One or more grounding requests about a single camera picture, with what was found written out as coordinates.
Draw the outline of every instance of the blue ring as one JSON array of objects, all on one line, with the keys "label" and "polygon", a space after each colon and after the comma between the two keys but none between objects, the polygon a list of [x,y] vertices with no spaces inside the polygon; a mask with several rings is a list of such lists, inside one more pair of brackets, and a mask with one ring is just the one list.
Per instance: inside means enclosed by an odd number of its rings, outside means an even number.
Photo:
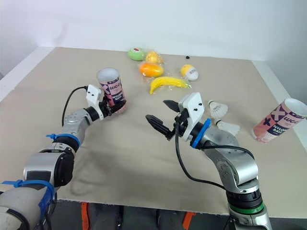
[{"label": "blue ring", "polygon": [[196,136],[193,144],[191,145],[192,148],[196,148],[198,142],[201,140],[203,134],[205,133],[205,131],[210,127],[211,125],[211,119],[207,118],[207,120],[205,121],[205,123],[203,124],[203,127],[201,128],[200,132],[198,133],[198,135]]},{"label": "blue ring", "polygon": [[63,134],[57,135],[57,137],[70,137],[70,138],[72,138],[72,139],[75,139],[75,140],[78,142],[78,145],[79,145],[79,146],[81,145],[79,139],[78,139],[76,136],[72,135],[72,134],[63,133]]},{"label": "blue ring", "polygon": [[53,140],[56,140],[57,137],[69,137],[69,138],[72,138],[72,139],[74,139],[75,141],[77,141],[77,142],[78,142],[78,146],[81,145],[79,139],[78,139],[76,136],[74,136],[74,135],[72,135],[72,134],[68,134],[68,133],[62,133],[62,134],[58,134],[58,135],[55,135],[55,134],[53,133],[53,134],[50,134],[50,135],[46,135],[46,137],[47,137],[47,138],[51,138],[51,139],[53,139]]}]

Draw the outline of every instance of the green ring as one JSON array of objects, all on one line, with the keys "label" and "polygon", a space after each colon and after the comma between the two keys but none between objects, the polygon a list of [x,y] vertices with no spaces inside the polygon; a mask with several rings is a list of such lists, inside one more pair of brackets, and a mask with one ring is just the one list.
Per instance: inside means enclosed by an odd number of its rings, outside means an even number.
[{"label": "green ring", "polygon": [[232,210],[234,210],[234,211],[237,212],[237,213],[241,213],[241,214],[255,214],[255,213],[258,213],[258,212],[260,212],[261,210],[263,210],[263,208],[264,208],[264,203],[261,202],[261,204],[260,204],[258,207],[250,208],[250,209],[238,208],[238,207],[232,206],[231,204],[229,204],[229,206],[230,206],[230,208],[231,208]]}]

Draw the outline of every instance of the feather shuttlecock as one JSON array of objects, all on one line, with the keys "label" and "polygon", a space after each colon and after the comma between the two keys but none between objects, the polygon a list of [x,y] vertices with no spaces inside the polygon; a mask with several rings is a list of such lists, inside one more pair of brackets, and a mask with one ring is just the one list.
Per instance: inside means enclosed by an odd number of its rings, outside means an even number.
[{"label": "feather shuttlecock", "polygon": [[210,107],[211,116],[214,119],[223,117],[228,111],[227,105],[217,103],[213,100],[209,101],[208,105]]},{"label": "feather shuttlecock", "polygon": [[233,136],[237,135],[240,130],[240,126],[227,123],[225,121],[222,121],[221,119],[215,119],[214,123],[220,130],[224,130],[228,133],[231,133]]}]

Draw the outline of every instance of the floor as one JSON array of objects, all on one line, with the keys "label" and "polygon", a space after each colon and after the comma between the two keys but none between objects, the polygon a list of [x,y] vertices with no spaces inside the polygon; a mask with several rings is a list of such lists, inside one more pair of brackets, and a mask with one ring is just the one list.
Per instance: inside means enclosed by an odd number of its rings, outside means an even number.
[{"label": "floor", "polygon": [[[92,230],[116,230],[119,206],[89,205]],[[160,210],[159,224],[156,222],[156,209],[124,207],[122,230],[183,230],[184,212]],[[222,230],[227,216],[197,214],[192,218],[189,230]],[[82,230],[81,205],[78,202],[58,201],[51,217],[54,230]],[[307,230],[307,219],[271,218],[274,230]]]}]

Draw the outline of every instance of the orange mango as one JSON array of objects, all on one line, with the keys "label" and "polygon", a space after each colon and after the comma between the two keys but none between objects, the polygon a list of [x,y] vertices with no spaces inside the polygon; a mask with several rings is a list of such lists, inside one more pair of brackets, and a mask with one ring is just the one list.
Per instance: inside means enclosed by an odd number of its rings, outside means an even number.
[{"label": "orange mango", "polygon": [[146,77],[159,77],[163,74],[163,67],[154,63],[144,62],[140,64],[139,71]]}]

